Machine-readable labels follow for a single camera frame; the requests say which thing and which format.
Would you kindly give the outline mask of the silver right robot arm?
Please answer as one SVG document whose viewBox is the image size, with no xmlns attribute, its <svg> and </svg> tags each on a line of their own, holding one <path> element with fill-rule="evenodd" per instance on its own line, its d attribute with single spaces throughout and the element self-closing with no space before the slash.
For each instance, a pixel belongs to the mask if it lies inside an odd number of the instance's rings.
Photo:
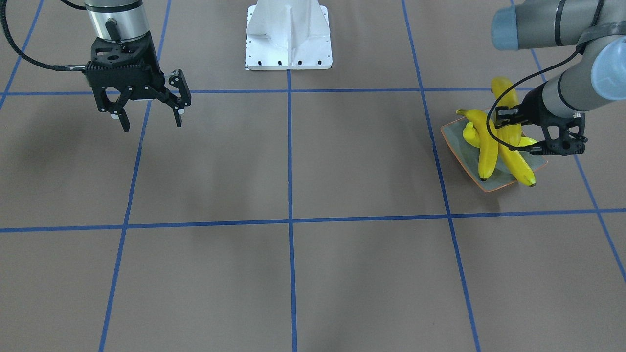
<svg viewBox="0 0 626 352">
<path fill-rule="evenodd" d="M 99 111 L 130 129 L 125 111 L 129 101 L 158 100 L 168 105 L 177 127 L 191 105 L 191 93 L 181 69 L 164 74 L 140 0 L 87 0 L 86 11 L 96 31 L 91 58 L 83 74 Z"/>
</svg>

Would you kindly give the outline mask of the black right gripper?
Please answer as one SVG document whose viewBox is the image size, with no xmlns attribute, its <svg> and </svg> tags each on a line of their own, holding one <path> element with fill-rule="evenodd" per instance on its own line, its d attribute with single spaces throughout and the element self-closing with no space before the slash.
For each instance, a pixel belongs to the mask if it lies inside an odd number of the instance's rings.
<svg viewBox="0 0 626 352">
<path fill-rule="evenodd" d="M 150 32 L 122 43 L 96 38 L 91 45 L 91 60 L 85 67 L 84 75 L 92 88 L 97 109 L 116 116 L 124 132 L 130 131 L 125 111 L 128 96 L 120 95 L 116 102 L 111 102 L 105 94 L 108 88 L 130 93 L 130 100 L 160 100 L 172 109 L 178 128 L 182 127 L 182 115 L 192 102 L 182 69 L 175 69 L 169 74 L 161 71 Z"/>
</svg>

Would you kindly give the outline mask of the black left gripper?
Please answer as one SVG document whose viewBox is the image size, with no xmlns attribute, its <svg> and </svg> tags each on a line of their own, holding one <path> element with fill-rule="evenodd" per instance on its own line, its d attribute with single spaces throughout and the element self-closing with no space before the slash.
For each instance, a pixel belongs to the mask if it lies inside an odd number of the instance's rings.
<svg viewBox="0 0 626 352">
<path fill-rule="evenodd" d="M 559 117 L 552 114 L 543 101 L 546 83 L 533 89 L 520 105 L 514 107 L 497 106 L 494 110 L 496 129 L 512 125 L 537 125 L 541 127 L 544 141 L 521 143 L 521 150 L 534 155 L 582 154 L 588 138 L 584 136 L 585 114 L 575 117 Z"/>
</svg>

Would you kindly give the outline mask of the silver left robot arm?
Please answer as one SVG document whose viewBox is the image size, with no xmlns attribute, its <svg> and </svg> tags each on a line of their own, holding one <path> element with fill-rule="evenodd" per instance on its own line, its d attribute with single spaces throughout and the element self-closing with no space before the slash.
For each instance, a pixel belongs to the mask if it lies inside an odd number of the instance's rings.
<svg viewBox="0 0 626 352">
<path fill-rule="evenodd" d="M 492 18 L 492 45 L 500 51 L 567 47 L 561 62 L 532 74 L 559 69 L 520 103 L 492 107 L 495 127 L 539 126 L 543 140 L 529 146 L 498 139 L 509 150 L 537 155 L 582 154 L 585 114 L 624 102 L 625 16 L 623 0 L 524 0 Z"/>
</svg>

